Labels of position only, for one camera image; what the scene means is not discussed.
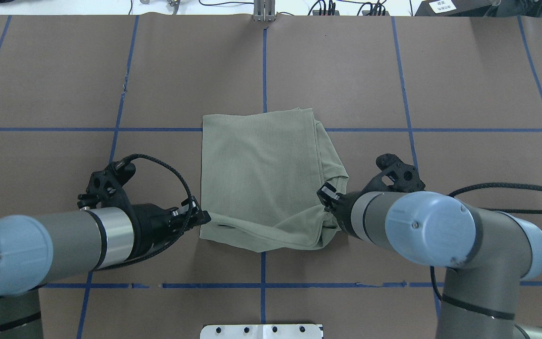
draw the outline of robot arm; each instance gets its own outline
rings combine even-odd
[[[415,168],[396,156],[386,154],[377,164],[383,172],[363,191],[342,195],[326,183],[318,196],[351,236],[417,264],[447,267],[436,338],[514,339],[534,333],[529,338],[542,339],[542,329],[525,331],[514,324],[520,279],[542,272],[542,231],[503,212],[412,192],[424,184]],[[383,184],[383,176],[394,185]]]
[[[172,170],[187,191],[180,208],[131,204],[123,185],[142,157]],[[73,212],[0,219],[0,338],[43,337],[37,289],[79,273],[151,258],[186,230],[210,221],[208,212],[172,167],[134,154],[93,172]]]

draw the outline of white floor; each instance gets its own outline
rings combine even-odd
[[[202,0],[204,3],[218,3],[226,0]],[[315,0],[276,0],[276,10],[294,15],[306,15]],[[413,12],[421,0],[411,0]],[[387,0],[384,4],[392,16],[410,16],[409,0]],[[0,15],[126,15],[129,13],[131,0],[15,0],[0,4]],[[340,15],[356,15],[359,4],[337,2]],[[252,5],[202,6],[198,0],[181,0],[180,15],[227,15],[235,13],[252,14]],[[172,14],[172,7],[167,0],[150,0],[145,5],[140,0],[133,0],[132,14],[148,12]]]

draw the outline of silver metal ring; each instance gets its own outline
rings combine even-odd
[[[359,197],[355,204],[352,206],[351,210],[351,225],[355,234],[364,241],[372,242],[372,240],[365,233],[365,228],[363,226],[363,221],[365,218],[365,210],[369,203],[377,196],[382,195],[381,192],[368,192]]]
[[[99,217],[106,231],[106,254],[100,267],[106,267],[127,260],[133,249],[135,234],[131,220],[116,207],[90,210]]]

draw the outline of metal bracket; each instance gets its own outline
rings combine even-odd
[[[323,325],[209,325],[200,332],[200,339],[323,339]]]
[[[149,5],[150,0],[139,0],[144,5]],[[181,3],[181,0],[166,0],[168,2],[168,5],[173,7],[173,15],[177,14],[177,11],[179,10],[179,4]]]
[[[254,0],[254,21],[275,21],[275,0]]]

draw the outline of white sticker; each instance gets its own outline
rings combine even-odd
[[[434,13],[443,13],[457,9],[451,0],[430,2],[430,7],[432,7]]]

